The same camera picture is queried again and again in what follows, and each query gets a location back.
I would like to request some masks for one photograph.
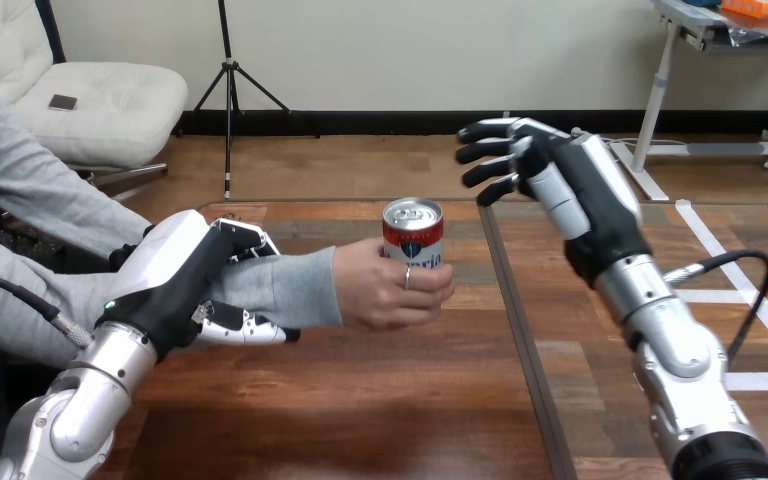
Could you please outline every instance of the white table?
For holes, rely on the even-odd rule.
[[[684,40],[695,49],[710,54],[768,55],[768,44],[731,45],[726,19],[706,8],[690,6],[681,0],[652,0],[661,14],[661,25],[667,29],[667,43],[661,57],[661,66],[643,118],[643,127],[634,153],[623,143],[611,143],[611,149],[620,159],[634,181],[651,200],[669,201],[669,197],[646,171],[649,155],[766,155],[768,142],[760,143],[696,143],[687,145],[651,145],[652,134],[667,91],[672,69],[675,45]]]

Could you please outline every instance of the finger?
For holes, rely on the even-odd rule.
[[[440,306],[455,293],[455,282],[452,279],[447,285],[436,292],[420,292],[418,290],[397,289],[392,293],[393,305],[396,308],[433,309]]]
[[[434,270],[411,267],[408,281],[408,267],[405,264],[394,261],[391,265],[389,271],[392,282],[402,288],[407,286],[408,290],[433,293],[442,290],[454,278],[454,269],[451,265],[443,265]]]
[[[399,308],[393,311],[390,319],[383,322],[381,327],[387,329],[396,329],[403,327],[412,327],[432,322],[440,317],[440,309],[416,309]]]

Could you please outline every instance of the tripod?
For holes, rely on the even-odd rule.
[[[231,55],[231,41],[228,39],[228,19],[225,15],[225,0],[219,0],[219,20],[222,24],[222,42],[225,44],[225,61],[222,63],[222,68],[219,70],[219,74],[216,75],[216,78],[213,80],[213,83],[210,84],[210,87],[207,89],[207,91],[204,93],[204,96],[201,97],[201,100],[199,100],[198,105],[196,105],[196,108],[193,110],[193,114],[196,114],[201,110],[202,105],[204,105],[205,100],[207,100],[207,97],[210,96],[211,93],[213,93],[213,89],[216,88],[216,85],[219,84],[219,80],[222,79],[223,76],[227,75],[227,86],[225,90],[225,114],[226,114],[226,129],[225,129],[225,200],[228,200],[231,198],[231,142],[233,140],[234,134],[233,134],[233,123],[237,120],[239,120],[240,115],[242,115],[242,111],[240,110],[240,104],[237,101],[237,82],[234,78],[234,73],[239,73],[243,77],[245,77],[246,80],[251,82],[252,85],[257,87],[258,90],[263,92],[264,95],[269,97],[270,100],[275,102],[276,105],[281,107],[281,110],[284,111],[284,113],[287,114],[287,117],[292,120],[293,119],[293,111],[290,110],[286,105],[281,103],[278,98],[275,97],[275,95],[272,95],[269,93],[269,90],[263,87],[263,85],[257,83],[257,80],[252,78],[251,75],[246,73],[245,70],[243,70],[242,67],[240,67],[240,64],[234,60],[233,56]],[[234,115],[232,117],[231,115],[231,108],[233,107]],[[313,127],[310,127],[307,125],[306,122],[302,120],[303,129],[306,131],[310,131],[316,138],[319,138],[319,133],[314,129]]]

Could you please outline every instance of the silver robotic arm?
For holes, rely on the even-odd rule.
[[[768,455],[726,390],[723,345],[673,291],[698,266],[665,275],[640,232],[640,207],[598,136],[576,139],[531,119],[464,128],[456,156],[489,206],[519,191],[538,200],[565,239],[576,273],[594,288],[635,353],[633,372],[651,406],[652,436],[675,479],[768,479]]]
[[[225,219],[207,225],[195,211],[152,229],[117,273],[92,335],[62,316],[51,322],[80,350],[45,396],[14,415],[0,480],[92,475],[143,380],[174,348],[197,338],[226,345],[298,340],[296,330],[203,298],[229,262],[278,254],[260,228]]]

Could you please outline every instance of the white wall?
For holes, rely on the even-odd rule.
[[[224,57],[211,0],[53,0],[70,61]],[[642,109],[666,33],[647,0],[227,0],[235,58],[298,110]],[[667,108],[768,109],[768,58],[680,45]],[[224,108],[224,86],[205,108]],[[253,87],[245,108],[273,108]]]

